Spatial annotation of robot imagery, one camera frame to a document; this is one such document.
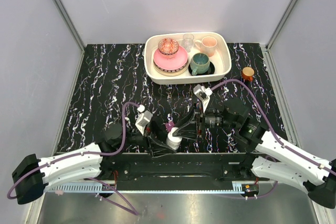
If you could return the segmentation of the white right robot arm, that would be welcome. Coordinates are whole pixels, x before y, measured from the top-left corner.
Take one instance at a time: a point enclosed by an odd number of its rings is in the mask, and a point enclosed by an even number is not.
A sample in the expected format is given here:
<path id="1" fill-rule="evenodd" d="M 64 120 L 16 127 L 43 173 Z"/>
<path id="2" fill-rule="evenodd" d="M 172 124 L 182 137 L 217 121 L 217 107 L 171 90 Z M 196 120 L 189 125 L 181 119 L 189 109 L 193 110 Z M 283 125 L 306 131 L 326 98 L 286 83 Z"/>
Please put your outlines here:
<path id="1" fill-rule="evenodd" d="M 269 178 L 295 187 L 315 203 L 335 208 L 335 161 L 310 154 L 283 140 L 265 121 L 257 121 L 241 100 L 226 101 L 222 110 L 193 108 L 170 130 L 178 140 L 197 140 L 204 129 L 232 130 L 232 138 L 245 163 L 238 167 L 239 176 Z"/>

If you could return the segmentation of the pink weekly pill organizer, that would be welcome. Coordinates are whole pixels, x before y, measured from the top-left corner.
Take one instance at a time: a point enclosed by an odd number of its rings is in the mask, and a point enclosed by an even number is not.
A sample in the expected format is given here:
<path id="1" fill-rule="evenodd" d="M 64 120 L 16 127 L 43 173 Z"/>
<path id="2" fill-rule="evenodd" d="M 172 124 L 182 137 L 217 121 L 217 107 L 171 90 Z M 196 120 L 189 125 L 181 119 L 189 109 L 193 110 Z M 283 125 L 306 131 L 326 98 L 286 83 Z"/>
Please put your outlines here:
<path id="1" fill-rule="evenodd" d="M 165 124 L 165 128 L 167 130 L 167 132 L 171 132 L 171 130 L 174 128 L 175 124 L 173 121 L 170 121 L 168 123 Z"/>

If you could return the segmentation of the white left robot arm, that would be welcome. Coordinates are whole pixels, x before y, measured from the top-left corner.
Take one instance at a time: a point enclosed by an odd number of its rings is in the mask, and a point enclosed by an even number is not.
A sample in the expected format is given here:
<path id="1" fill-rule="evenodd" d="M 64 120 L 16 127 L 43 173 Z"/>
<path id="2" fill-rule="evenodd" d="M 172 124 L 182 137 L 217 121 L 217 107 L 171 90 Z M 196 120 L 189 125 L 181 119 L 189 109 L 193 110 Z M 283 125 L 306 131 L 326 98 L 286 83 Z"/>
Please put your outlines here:
<path id="1" fill-rule="evenodd" d="M 155 133 L 157 139 L 167 146 L 167 137 L 176 130 L 173 123 L 168 123 L 165 131 L 155 123 L 141 123 L 137 125 L 137 132 L 127 133 L 120 123 L 111 123 L 98 141 L 78 150 L 47 158 L 30 154 L 13 171 L 14 184 L 7 197 L 24 205 L 58 185 L 81 179 L 114 178 L 117 171 L 112 158 L 123 152 L 126 141 L 143 141 L 146 133 Z"/>

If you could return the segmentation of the white pill bottle blue label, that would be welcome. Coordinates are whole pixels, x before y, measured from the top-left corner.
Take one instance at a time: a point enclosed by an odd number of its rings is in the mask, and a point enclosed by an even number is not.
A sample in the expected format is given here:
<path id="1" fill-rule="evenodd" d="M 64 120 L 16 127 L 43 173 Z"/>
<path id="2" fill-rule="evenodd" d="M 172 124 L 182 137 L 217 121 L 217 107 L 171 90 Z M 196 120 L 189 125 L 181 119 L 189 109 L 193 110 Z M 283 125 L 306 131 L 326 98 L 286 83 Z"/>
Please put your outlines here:
<path id="1" fill-rule="evenodd" d="M 173 133 L 178 130 L 177 127 L 173 127 L 167 135 L 166 144 L 175 151 L 179 148 L 182 138 L 179 136 L 173 136 Z"/>

